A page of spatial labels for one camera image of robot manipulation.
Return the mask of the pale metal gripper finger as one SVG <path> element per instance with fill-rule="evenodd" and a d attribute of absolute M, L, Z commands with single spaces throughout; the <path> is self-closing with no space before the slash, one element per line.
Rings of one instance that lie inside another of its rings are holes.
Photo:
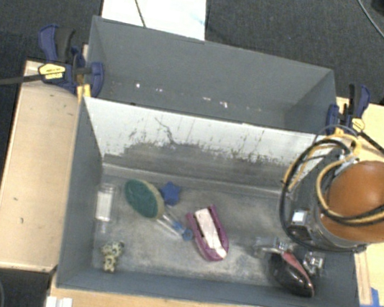
<path fill-rule="evenodd" d="M 303 267 L 309 275 L 320 275 L 325 263 L 325 256 L 318 252 L 307 252 L 303 257 Z"/>
<path fill-rule="evenodd" d="M 290 252 L 293 248 L 293 243 L 285 242 L 277 237 L 258 237 L 252 249 L 254 257 L 263 259 L 268 255 Z"/>

